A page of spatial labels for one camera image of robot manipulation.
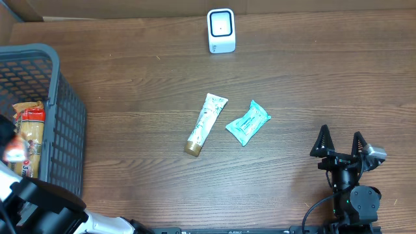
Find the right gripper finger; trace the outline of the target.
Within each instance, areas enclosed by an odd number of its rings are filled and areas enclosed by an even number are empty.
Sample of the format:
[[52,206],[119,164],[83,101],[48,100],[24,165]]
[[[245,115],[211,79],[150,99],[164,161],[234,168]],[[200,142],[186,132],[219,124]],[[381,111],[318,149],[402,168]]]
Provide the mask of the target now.
[[322,125],[318,138],[310,152],[312,157],[328,157],[335,152],[335,147],[330,136],[330,130],[327,125]]
[[363,138],[362,134],[357,131],[354,133],[353,143],[352,143],[352,155],[359,155],[363,148],[367,145],[367,142]]

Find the teal wet wipes pack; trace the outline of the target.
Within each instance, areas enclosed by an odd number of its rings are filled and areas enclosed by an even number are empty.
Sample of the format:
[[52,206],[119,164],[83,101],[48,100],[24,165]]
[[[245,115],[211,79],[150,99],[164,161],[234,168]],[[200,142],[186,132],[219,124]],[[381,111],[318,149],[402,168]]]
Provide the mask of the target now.
[[242,144],[247,145],[250,139],[260,130],[271,116],[254,100],[250,103],[248,112],[226,125],[226,129]]

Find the white cream tube gold cap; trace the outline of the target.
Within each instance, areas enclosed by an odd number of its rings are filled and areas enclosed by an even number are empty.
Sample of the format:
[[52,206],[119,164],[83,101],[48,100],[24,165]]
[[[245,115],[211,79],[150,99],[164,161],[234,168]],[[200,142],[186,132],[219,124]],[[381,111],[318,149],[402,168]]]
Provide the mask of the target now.
[[207,94],[196,125],[187,139],[184,148],[186,153],[195,157],[200,154],[205,140],[227,102],[227,98]]

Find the orange spaghetti pack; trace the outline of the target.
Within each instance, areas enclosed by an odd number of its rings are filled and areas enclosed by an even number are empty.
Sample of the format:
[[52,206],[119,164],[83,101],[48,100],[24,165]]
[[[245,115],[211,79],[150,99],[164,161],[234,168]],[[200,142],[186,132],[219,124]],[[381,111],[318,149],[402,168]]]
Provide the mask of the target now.
[[38,178],[42,154],[42,140],[46,112],[41,101],[24,102],[13,105],[15,134],[23,137],[28,144],[29,158],[23,162],[6,162],[6,165],[22,177]]

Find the small orange snack packet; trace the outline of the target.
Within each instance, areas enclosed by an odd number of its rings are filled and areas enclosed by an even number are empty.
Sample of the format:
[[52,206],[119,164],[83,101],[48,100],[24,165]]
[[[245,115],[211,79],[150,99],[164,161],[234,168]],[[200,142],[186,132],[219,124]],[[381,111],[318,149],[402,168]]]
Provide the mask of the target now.
[[29,158],[28,142],[20,135],[16,135],[6,146],[3,160],[8,163],[20,163]]

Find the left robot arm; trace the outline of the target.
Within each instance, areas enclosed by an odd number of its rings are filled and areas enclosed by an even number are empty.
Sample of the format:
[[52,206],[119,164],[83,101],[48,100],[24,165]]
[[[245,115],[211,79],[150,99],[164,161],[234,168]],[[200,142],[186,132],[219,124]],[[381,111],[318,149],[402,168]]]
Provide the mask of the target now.
[[75,194],[1,164],[1,233],[153,233],[136,220],[89,213]]

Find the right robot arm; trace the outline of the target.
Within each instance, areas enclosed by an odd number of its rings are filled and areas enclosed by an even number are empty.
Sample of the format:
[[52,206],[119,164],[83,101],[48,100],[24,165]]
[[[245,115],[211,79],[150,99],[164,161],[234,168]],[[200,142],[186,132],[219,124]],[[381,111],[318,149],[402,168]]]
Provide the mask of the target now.
[[316,228],[315,233],[380,233],[381,229],[372,224],[378,220],[382,194],[375,187],[360,185],[359,181],[365,172],[374,170],[386,160],[385,149],[367,143],[357,131],[354,133],[351,153],[338,153],[328,126],[323,125],[310,156],[322,159],[318,169],[325,171],[332,195],[309,208],[302,220],[302,232],[309,232],[306,220],[310,213],[331,200],[335,218],[325,221]]

